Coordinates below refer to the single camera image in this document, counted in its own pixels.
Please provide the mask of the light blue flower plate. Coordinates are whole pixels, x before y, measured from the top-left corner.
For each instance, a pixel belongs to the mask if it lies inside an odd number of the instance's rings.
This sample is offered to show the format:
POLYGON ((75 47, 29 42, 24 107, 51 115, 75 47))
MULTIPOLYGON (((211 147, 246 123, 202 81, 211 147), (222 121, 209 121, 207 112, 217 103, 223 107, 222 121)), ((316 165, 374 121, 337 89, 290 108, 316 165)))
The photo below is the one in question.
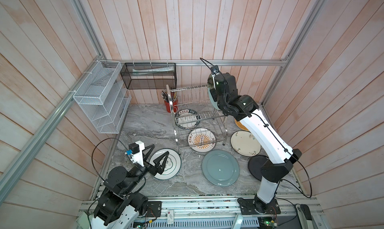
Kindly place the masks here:
POLYGON ((213 80, 213 77, 212 75, 209 75, 208 77, 208 80, 207 80, 207 88, 208 88, 208 95, 209 95, 209 99, 211 101, 211 104, 213 105, 213 107, 216 109, 216 110, 220 110, 220 108, 218 107, 218 103, 216 101, 214 101, 214 98, 213 98, 213 95, 211 93, 211 89, 215 89, 214 87, 214 80, 213 80))

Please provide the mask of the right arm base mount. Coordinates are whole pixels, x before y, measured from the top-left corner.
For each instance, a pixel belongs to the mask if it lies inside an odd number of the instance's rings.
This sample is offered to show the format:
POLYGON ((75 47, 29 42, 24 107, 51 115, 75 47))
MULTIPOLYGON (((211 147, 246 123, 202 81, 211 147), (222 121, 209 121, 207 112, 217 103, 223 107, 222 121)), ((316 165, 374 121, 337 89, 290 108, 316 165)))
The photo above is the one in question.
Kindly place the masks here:
POLYGON ((281 209, 276 198, 268 204, 263 203, 259 199, 244 198, 238 198, 237 202, 240 206, 242 215, 264 215, 270 213, 278 215, 281 213, 281 209))

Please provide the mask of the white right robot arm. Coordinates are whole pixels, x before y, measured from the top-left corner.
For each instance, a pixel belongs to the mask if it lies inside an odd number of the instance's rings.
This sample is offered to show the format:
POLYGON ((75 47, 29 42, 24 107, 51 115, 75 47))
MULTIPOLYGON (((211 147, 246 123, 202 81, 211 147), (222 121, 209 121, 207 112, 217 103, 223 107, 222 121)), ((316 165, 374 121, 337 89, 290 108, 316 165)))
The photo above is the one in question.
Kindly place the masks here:
POLYGON ((261 144, 268 160, 261 167, 262 180, 255 196, 255 205, 263 208, 275 197, 279 181, 302 156, 299 149, 289 146, 268 124, 259 105, 249 95, 239 95, 236 78, 229 73, 212 73, 208 82, 210 93, 225 116, 241 122, 261 144))

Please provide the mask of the stainless steel dish rack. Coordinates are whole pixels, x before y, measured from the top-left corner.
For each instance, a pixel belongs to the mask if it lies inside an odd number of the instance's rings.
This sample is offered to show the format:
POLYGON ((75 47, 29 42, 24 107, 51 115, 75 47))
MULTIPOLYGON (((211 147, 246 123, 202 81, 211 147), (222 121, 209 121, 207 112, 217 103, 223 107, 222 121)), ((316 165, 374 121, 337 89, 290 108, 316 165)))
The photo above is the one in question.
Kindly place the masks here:
POLYGON ((226 118, 212 105, 209 92, 207 85, 166 86, 177 152, 190 148, 207 153, 227 143, 226 118))

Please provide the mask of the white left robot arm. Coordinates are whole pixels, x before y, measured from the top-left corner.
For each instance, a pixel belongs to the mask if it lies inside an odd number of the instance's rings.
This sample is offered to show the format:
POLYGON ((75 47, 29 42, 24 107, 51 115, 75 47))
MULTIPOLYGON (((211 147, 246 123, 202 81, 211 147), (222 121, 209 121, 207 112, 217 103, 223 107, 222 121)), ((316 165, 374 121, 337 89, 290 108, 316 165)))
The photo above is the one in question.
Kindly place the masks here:
POLYGON ((161 175, 166 168, 170 152, 166 151, 149 163, 147 159, 155 145, 145 146, 137 141, 129 145, 126 156, 134 164, 131 170, 123 166, 113 168, 104 180, 105 189, 97 200, 90 229, 127 229, 148 211, 148 197, 140 193, 143 186, 133 189, 150 173, 161 175))

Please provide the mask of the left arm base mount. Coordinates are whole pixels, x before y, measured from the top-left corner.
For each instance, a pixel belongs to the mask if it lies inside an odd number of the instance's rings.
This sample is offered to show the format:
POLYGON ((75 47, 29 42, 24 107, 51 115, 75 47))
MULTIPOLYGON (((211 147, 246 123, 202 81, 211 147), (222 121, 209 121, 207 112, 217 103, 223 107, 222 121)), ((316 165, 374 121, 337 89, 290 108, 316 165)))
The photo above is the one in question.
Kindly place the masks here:
POLYGON ((138 212, 139 212, 139 217, 158 218, 161 216, 162 202, 161 201, 144 202, 142 205, 140 205, 138 212))

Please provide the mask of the white green clover plate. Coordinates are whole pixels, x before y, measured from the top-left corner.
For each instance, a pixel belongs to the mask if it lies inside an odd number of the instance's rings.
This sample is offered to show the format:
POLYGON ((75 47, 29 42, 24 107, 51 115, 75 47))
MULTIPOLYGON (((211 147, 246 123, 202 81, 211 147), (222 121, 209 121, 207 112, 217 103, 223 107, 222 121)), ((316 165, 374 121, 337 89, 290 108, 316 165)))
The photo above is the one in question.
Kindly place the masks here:
POLYGON ((154 165, 154 160, 161 156, 163 153, 169 152, 164 172, 162 174, 157 173, 155 178, 158 180, 168 180, 173 178, 180 170, 182 161, 180 155, 172 149, 164 148, 155 152, 150 158, 150 164, 154 165))

